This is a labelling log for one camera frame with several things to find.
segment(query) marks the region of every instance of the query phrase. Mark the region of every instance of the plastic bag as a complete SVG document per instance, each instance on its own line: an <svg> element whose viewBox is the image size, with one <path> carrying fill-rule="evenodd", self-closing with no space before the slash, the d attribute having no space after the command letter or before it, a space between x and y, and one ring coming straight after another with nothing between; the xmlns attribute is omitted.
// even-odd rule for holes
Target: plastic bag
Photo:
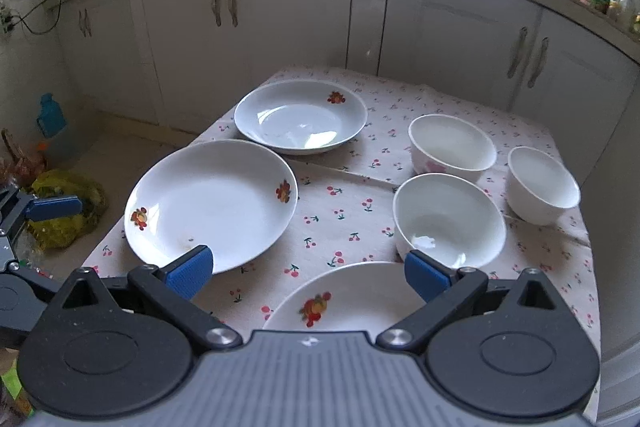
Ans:
<svg viewBox="0 0 640 427"><path fill-rule="evenodd" d="M98 182L62 169L43 172L31 188L40 198L78 196L82 200L82 214L28 222L29 231L41 248L68 247L77 237L94 230L109 206L104 189Z"/></svg>

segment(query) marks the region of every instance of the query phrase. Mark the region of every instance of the orange flower design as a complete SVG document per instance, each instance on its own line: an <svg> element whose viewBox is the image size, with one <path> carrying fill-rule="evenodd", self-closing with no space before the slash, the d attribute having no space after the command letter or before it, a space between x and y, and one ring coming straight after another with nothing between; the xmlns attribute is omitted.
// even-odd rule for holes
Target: orange flower design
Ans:
<svg viewBox="0 0 640 427"><path fill-rule="evenodd" d="M282 203L289 203L289 196L291 195L291 185L284 180L280 187L276 188L276 197L282 201Z"/></svg>
<svg viewBox="0 0 640 427"><path fill-rule="evenodd" d="M343 97L342 93L339 91L332 91L329 95L329 98L326 99L327 102L331 103L344 103L346 102L345 97Z"/></svg>
<svg viewBox="0 0 640 427"><path fill-rule="evenodd" d="M131 214L131 220L140 230L145 230L146 219L146 208L144 206L136 208L135 212Z"/></svg>
<svg viewBox="0 0 640 427"><path fill-rule="evenodd" d="M300 308L298 313L302 315L302 320L306 321L307 328L310 328L322 318L322 313L326 311L326 303L330 299L331 293L324 292L322 295L318 294L313 299L309 299Z"/></svg>

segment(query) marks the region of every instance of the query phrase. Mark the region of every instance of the white plate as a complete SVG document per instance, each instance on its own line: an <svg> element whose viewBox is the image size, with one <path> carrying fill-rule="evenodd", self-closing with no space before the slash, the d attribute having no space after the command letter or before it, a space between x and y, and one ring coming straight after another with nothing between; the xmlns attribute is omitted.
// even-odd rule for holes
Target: white plate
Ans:
<svg viewBox="0 0 640 427"><path fill-rule="evenodd" d="M325 152L350 140L367 123L355 93L319 80L284 80L244 97L234 113L247 138L283 154Z"/></svg>
<svg viewBox="0 0 640 427"><path fill-rule="evenodd" d="M244 140L217 140L151 167L129 196L124 229L145 263L164 266L207 245L213 273L220 273L275 243L297 202L295 176L276 153Z"/></svg>
<svg viewBox="0 0 640 427"><path fill-rule="evenodd" d="M277 307L265 330L369 331L372 341L424 306L399 263L356 263L301 286Z"/></svg>

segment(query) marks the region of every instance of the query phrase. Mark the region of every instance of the triangular hole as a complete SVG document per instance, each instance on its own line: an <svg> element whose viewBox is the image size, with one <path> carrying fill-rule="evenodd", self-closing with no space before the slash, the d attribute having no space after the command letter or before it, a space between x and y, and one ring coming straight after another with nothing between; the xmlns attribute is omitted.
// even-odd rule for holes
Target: triangular hole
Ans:
<svg viewBox="0 0 640 427"><path fill-rule="evenodd" d="M80 279L76 281L76 284L69 292L69 296L66 298L62 307L65 310L70 308L81 308L82 306L92 306L98 303L98 298L95 296L94 291L89 286L86 280Z"/></svg>
<svg viewBox="0 0 640 427"><path fill-rule="evenodd" d="M554 310L554 306L551 299L546 294L543 285L538 281L529 281L524 288L524 292L520 296L518 301L520 306L528 306L530 308L541 308L543 310Z"/></svg>

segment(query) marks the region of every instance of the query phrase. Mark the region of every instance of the bowl rim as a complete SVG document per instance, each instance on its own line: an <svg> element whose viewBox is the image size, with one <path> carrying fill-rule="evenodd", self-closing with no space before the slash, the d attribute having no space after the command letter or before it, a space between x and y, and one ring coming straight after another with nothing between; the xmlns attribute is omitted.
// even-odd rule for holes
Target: bowl rim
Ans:
<svg viewBox="0 0 640 427"><path fill-rule="evenodd" d="M245 131L244 131L244 130L246 130L246 127L243 130L242 129L243 128L242 124L241 123L239 124L238 123L238 118L236 118L236 116L238 115L238 108L243 103L245 103L246 100L248 100L250 97L255 96L255 94L257 92L260 92L260 91L266 90L266 89L270 89L271 87L277 86L279 84L294 84L294 83L302 83L302 82L325 84L327 86L337 87L341 91L346 92L346 93L350 94L351 96L353 96L356 99L356 101L359 103L360 107L362 108L362 115L361 116L364 117L364 119L361 119L359 129L356 132L354 132L353 134L351 134L350 136L348 136L347 138L344 138L344 139L340 140L339 142L328 144L328 145L323 145L322 147L317 147L317 148L314 148L314 149L300 149L300 147L281 147L279 145L274 145L274 144L267 143L267 142L265 142L265 140L262 140L262 139L253 138L253 137L249 138L248 134L246 134ZM236 124L236 127L238 128L238 131L240 131L240 133L242 133L242 135L244 137L246 137L247 140L251 140L251 141L256 142L256 143L258 143L260 145L263 145L265 147L276 148L279 151L306 151L306 150L308 150L308 151L319 151L319 152L321 152L324 149L338 147L338 145L342 145L343 143L348 142L349 140L351 140L352 138L357 136L358 133L360 133L360 131L362 131L364 129L364 126L366 125L368 119L369 119L369 113L367 111L367 105L364 103L364 100L362 99L362 97L360 97L357 93L353 92L348 87L341 86L340 84L335 84L334 82L327 82L325 80L318 80L316 78L287 78L285 80L278 80L277 82L270 82L269 84L264 84L262 86L258 86L255 89L253 89L250 92L248 92L246 95L244 95L244 97L242 97L240 102L238 102L238 104L236 104L236 108L234 109L234 117L233 117L234 123Z"/></svg>
<svg viewBox="0 0 640 427"><path fill-rule="evenodd" d="M267 325L269 324L269 322L271 322L271 319L275 316L275 314L280 311L281 308L284 307L284 305L286 303L288 303L294 295L296 295L297 293L299 293L301 290L311 286L313 283L315 283L316 281L318 281L319 279L322 279L323 277L327 277L330 273L336 273L338 270L345 270L348 268L357 268L360 266L373 266L373 265L381 265L381 264L388 264L388 265L393 265L396 266L400 263L396 263L395 261L359 261L358 263L350 263L350 264L346 264L345 266L340 266L338 268L323 272L319 275L316 275L315 277L313 277L313 279L309 279L307 282L305 282L304 284L298 286L296 289L294 289L293 291L291 291L289 294L287 294L287 296L282 300L282 302L280 304L278 304L275 309L273 310L273 312L271 312L270 317L265 321L265 323L262 325L263 330L267 329Z"/></svg>
<svg viewBox="0 0 640 427"><path fill-rule="evenodd" d="M482 138L484 138L484 140L486 140L490 145L491 148L493 150L493 161L491 162L491 164L487 165L486 167L482 168L482 169L465 169L463 167L457 167L455 165L452 165L450 163L446 163L442 160L440 160L439 158L436 158L436 156L434 156L431 153L428 153L426 150L423 149L423 147L421 147L418 142L415 140L414 138L414 133L413 133L413 127L414 127L414 123L416 123L418 120L422 120L423 118L433 118L433 117L443 117L443 118L449 118L451 120L458 120L461 121L462 123L468 125L469 127L471 127L472 129L474 129L476 132L478 132ZM411 140L411 144L418 150L420 151L422 154L424 154L425 156L431 158L432 160L436 160L436 162L446 166L447 168L451 168L451 169L457 169L458 171L462 171L462 172L484 172L487 169L490 169L491 167L493 167L498 159L498 150L495 147L495 143L494 141L489 138L489 135L487 133L485 133L482 129L480 129L478 126L473 125L472 123L464 120L463 118L459 118L457 116L452 116L450 114L441 114L438 112L432 112L429 114L424 114L419 116L418 118L415 118L414 121L412 121L412 123L409 124L409 140Z"/></svg>
<svg viewBox="0 0 640 427"><path fill-rule="evenodd" d="M269 154L275 156L276 160L279 163L281 163L281 165L284 166L285 171L290 175L290 177L292 179L292 182L290 183L290 188L292 189L291 190L290 199L292 200L293 205L292 205L292 208L291 208L290 213L289 213L290 216L287 219L286 225L282 229L282 232L264 250L262 250L261 252L256 253L254 256L252 256L251 259L248 259L247 261L244 261L242 264L249 263L250 261L253 261L257 257L260 257L263 253L265 253L267 250L269 250L276 243L276 241L279 240L279 238L281 238L282 235L287 231L287 229L289 228L289 225L291 224L291 221L293 220L293 217L295 216L296 209L298 207L298 179L296 178L291 166L286 162L286 160L282 156L280 156L276 152L272 151L268 147L265 147L264 145L261 145L261 144L258 144L258 143L255 143L255 142L252 142L252 141L249 141L249 140L238 139L238 138L212 139L212 140L208 140L206 142L191 143L190 145L188 145L186 147L183 147L181 149L175 150L171 154L169 154L169 155L165 156L164 158L162 158L159 162L155 163L155 165L153 165L149 170L147 170L140 177L140 179L138 180L136 185L131 189L131 192L129 193L129 197L127 198L127 202L125 203L125 208L124 208L124 216L125 216L124 217L124 234L125 234L125 238L126 238L126 241L127 241L127 244L129 246L129 248L133 251L135 256L137 256L140 259L140 261L143 261L144 263L152 263L153 264L153 258L148 256L146 251L142 251L142 249L139 249L139 250L142 251L142 253L138 253L136 251L136 248L134 248L134 246L131 244L131 242L129 240L129 235L130 235L131 231L130 231L130 226L128 226L129 225L129 221L128 221L128 218L127 218L127 214L130 215L130 212L127 213L127 209L131 209L132 206L135 206L135 205L131 205L130 206L129 203L132 201L133 195L137 192L137 188L142 183L143 179L151 171L155 170L164 160L166 160L167 158L170 158L174 154L177 154L177 153L180 153L180 152L183 153L183 154L186 154L186 151L189 150L189 149L216 147L216 144L228 143L228 142L242 143L242 144L247 145L248 147L256 147L256 148L264 149ZM233 269L237 268L238 266L241 266L241 265L239 264L239 265L237 265L235 267L228 268L228 269L226 269L224 271L216 271L215 270L215 253L214 253L214 271L212 272L213 275L216 275L218 273L224 273L225 271L233 270Z"/></svg>
<svg viewBox="0 0 640 427"><path fill-rule="evenodd" d="M477 190L480 194L482 194L483 197L485 197L493 206L494 210L495 210L495 215L497 215L498 217L500 217L499 221L502 224L500 227L500 235L502 236L502 245L500 247L500 250L498 250L498 252L491 258L489 259L486 263L484 264L480 264L480 265L471 265L474 266L475 268L481 268L483 266L488 265L489 263L492 263L493 261L495 261L495 259L500 255L500 253L502 252L502 250L504 249L504 245L507 242L507 224L505 223L504 220L504 216L502 215L500 209L498 208L498 205L495 203L494 200L492 200L492 198L490 198L485 192L484 190L482 190L482 188L478 187L475 183L472 183L468 180L465 180L464 178L461 178L459 176L455 176L453 174L445 174L444 172L427 172L426 174L418 174L417 176L414 176L413 178L409 178L407 181L405 181L402 185L400 185L398 187L398 190L396 190L396 193L394 194L394 200L393 200L393 204L392 204L392 213L394 215L394 226L396 227L396 233L400 234L400 237L402 237L402 239L404 239L404 241L406 241L409 245L411 245L411 247L413 248L414 245L412 245L411 241L409 241L406 236L404 235L404 232L402 231L402 228L400 227L399 223L398 223L398 211L396 209L396 207L398 206L398 194L400 194L400 191L402 190L402 188L408 184L411 181L417 180L418 178L424 178L425 176L446 176L447 178L453 178L455 180L458 180L460 182L464 182L465 184L471 185L475 190Z"/></svg>
<svg viewBox="0 0 640 427"><path fill-rule="evenodd" d="M545 157L547 160L551 160L552 162L558 164L562 168L562 170L564 170L564 172L566 172L566 174L571 179L572 187L575 188L575 191L577 193L577 201L575 201L575 203L572 204L571 206L561 206L561 205L558 205L558 204L553 204L553 203L545 200L544 198L541 198L539 195L537 195L535 192L533 192L533 190L531 190L529 187L527 187L527 185L520 179L520 177L513 170L513 166L511 165L511 155L517 149L529 149L530 151L533 151L533 152L537 153L538 155L543 155L543 157ZM520 186L523 187L529 194L531 194L538 201L542 201L543 203L548 204L552 208L557 208L558 210L569 210L570 208L574 208L575 206L580 204L580 200L582 199L582 192L580 190L580 185L578 185L578 182L575 180L574 175L571 174L571 172L569 172L569 169L567 169L561 162L559 162L558 160L553 158L550 154L548 154L548 153L546 153L544 151L541 151L540 149L536 149L535 147L528 147L526 145L521 145L521 146L518 146L518 147L514 147L513 149L511 149L509 151L509 154L507 156L507 165L509 166L509 172L511 173L511 175L514 178L516 178L516 180L518 181Z"/></svg>

